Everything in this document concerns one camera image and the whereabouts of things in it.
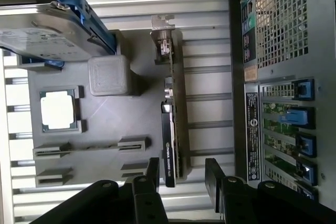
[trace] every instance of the blue latch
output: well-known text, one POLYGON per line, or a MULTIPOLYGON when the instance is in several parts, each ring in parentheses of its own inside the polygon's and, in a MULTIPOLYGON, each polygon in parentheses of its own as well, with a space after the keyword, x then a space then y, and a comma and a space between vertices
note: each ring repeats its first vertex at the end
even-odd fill
POLYGON ((300 154, 315 158, 317 156, 316 136, 299 132, 295 136, 296 147, 300 154))
POLYGON ((68 5, 71 10, 80 18, 82 25, 92 36, 99 37, 111 50, 111 54, 117 53, 117 42, 98 15, 92 10, 86 0, 57 0, 59 3, 68 5))
POLYGON ((296 125, 307 125, 308 113, 304 110, 289 109, 285 114, 279 116, 279 122, 296 125))
POLYGON ((299 101, 313 101, 315 99, 314 79, 293 81, 294 98, 299 101))
POLYGON ((285 114, 280 115, 280 123, 289 123, 296 127, 314 130, 315 127, 315 109, 313 107, 290 107, 285 114))
POLYGON ((296 163, 297 172, 296 174, 306 181, 311 186, 317 186, 317 165, 311 163, 307 160, 297 160, 296 163))

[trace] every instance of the blue plastic latch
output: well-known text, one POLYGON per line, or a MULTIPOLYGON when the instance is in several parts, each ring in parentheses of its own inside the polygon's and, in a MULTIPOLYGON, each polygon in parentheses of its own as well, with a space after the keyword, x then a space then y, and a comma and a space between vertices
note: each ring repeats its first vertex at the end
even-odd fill
POLYGON ((314 79, 293 81, 294 98, 298 101, 313 101, 315 99, 314 79))
POLYGON ((289 123, 296 125, 308 124, 308 112, 304 110, 287 110, 287 113, 279 116, 280 123, 289 123))
POLYGON ((80 18, 82 25, 92 36, 99 37, 111 50, 111 54, 117 53, 117 42, 98 15, 92 10, 86 0, 57 0, 59 3, 68 5, 70 9, 80 18))
POLYGON ((300 154, 311 158, 317 156, 316 136, 298 132, 295 140, 300 154))

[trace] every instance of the metal grille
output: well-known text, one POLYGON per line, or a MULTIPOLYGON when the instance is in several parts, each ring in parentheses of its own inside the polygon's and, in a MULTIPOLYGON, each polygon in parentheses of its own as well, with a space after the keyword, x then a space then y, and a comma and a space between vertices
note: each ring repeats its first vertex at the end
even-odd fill
POLYGON ((265 97, 294 97, 294 84, 282 84, 263 87, 265 97))
POLYGON ((289 179, 281 176, 281 174, 278 174, 276 171, 274 171, 273 169, 271 169, 270 167, 268 167, 267 165, 265 165, 265 174, 273 179, 276 182, 279 182, 293 190, 297 190, 298 187, 295 183, 293 183, 292 181, 290 181, 289 179))
POLYGON ((307 0, 256 0, 258 68, 308 53, 307 0))

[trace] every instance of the hard drive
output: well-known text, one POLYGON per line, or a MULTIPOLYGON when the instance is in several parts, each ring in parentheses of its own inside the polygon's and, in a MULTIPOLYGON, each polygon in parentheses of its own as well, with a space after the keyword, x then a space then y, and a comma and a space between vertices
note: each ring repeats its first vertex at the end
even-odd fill
POLYGON ((47 61, 114 55, 116 39, 86 0, 0 0, 0 47, 47 61))

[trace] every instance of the metal bracket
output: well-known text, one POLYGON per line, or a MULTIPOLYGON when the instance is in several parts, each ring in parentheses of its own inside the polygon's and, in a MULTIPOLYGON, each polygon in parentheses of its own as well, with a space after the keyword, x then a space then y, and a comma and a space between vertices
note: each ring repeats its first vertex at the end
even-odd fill
POLYGON ((156 46, 156 65, 169 64, 170 55, 174 54, 172 31, 175 30, 175 25, 169 24, 169 20, 173 18, 174 15, 152 16, 151 37, 156 46))

